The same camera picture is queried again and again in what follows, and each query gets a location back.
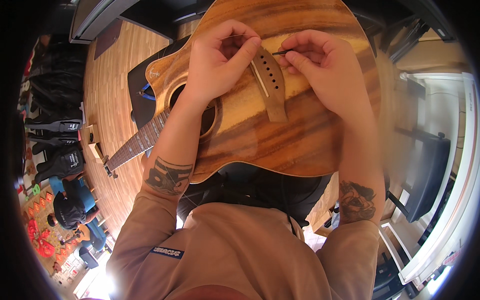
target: black pants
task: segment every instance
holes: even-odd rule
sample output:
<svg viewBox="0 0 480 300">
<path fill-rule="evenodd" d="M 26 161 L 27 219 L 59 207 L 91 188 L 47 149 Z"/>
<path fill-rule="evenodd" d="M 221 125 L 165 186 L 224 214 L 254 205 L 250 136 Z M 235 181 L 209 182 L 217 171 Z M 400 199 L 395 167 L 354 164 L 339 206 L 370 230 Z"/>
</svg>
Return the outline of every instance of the black pants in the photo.
<svg viewBox="0 0 480 300">
<path fill-rule="evenodd" d="M 300 178 L 278 174 L 244 163 L 222 168 L 208 180 L 191 184 L 179 201 L 177 215 L 185 222 L 199 205 L 210 202 L 277 208 L 303 227 L 324 193 L 331 175 Z"/>
</svg>

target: arm tattoo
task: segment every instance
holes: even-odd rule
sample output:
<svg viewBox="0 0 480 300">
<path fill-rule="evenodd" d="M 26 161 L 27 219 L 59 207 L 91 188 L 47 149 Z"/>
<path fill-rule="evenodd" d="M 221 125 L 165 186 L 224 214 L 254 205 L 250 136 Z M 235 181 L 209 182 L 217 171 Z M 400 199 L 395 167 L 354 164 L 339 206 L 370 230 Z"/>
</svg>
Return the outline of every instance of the arm tattoo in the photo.
<svg viewBox="0 0 480 300">
<path fill-rule="evenodd" d="M 155 160 L 145 183 L 157 192 L 167 195 L 183 194 L 187 188 L 193 165 L 175 165 L 161 159 Z"/>
<path fill-rule="evenodd" d="M 340 191 L 343 194 L 340 198 L 342 208 L 340 217 L 343 217 L 347 223 L 373 218 L 375 214 L 373 199 L 376 195 L 372 189 L 351 181 L 342 181 Z"/>
</svg>

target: tan sweatshirt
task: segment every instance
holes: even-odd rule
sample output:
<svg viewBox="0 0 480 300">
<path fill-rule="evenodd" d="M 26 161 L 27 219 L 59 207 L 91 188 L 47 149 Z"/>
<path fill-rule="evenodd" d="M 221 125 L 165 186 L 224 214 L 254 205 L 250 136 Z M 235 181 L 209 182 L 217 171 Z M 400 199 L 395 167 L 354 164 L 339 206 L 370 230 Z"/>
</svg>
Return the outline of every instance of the tan sweatshirt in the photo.
<svg viewBox="0 0 480 300">
<path fill-rule="evenodd" d="M 277 209 L 209 203 L 176 230 L 176 207 L 138 193 L 107 264 L 115 299 L 174 299 L 203 285 L 250 299 L 371 299 L 378 228 L 370 221 L 335 229 L 315 254 Z"/>
</svg>

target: hand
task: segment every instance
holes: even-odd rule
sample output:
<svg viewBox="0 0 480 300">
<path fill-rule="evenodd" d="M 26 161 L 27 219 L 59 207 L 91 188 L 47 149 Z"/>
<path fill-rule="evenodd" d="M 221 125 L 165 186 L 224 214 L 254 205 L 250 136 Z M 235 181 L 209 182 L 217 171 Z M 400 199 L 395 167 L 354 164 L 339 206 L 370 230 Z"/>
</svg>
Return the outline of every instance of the hand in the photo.
<svg viewBox="0 0 480 300">
<path fill-rule="evenodd" d="M 205 108 L 233 88 L 261 42 L 253 29 L 235 20 L 225 21 L 199 36 L 192 44 L 184 91 L 194 95 Z"/>
<path fill-rule="evenodd" d="M 294 49 L 279 64 L 302 73 L 325 107 L 344 121 L 373 117 L 363 74 L 349 42 L 328 33 L 305 30 L 283 41 L 278 51 Z"/>
</svg>

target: fretboard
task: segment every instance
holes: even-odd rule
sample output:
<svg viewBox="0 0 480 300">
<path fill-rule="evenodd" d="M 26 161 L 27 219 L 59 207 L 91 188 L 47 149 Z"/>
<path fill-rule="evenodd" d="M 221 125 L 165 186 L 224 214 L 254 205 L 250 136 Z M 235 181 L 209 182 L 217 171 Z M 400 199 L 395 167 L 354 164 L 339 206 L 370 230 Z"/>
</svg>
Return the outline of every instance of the fretboard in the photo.
<svg viewBox="0 0 480 300">
<path fill-rule="evenodd" d="M 153 148 L 165 122 L 170 114 L 170 109 L 165 109 L 154 116 L 144 127 L 131 137 L 122 147 L 106 162 L 110 171 L 115 170 L 132 158 L 146 150 Z"/>
</svg>

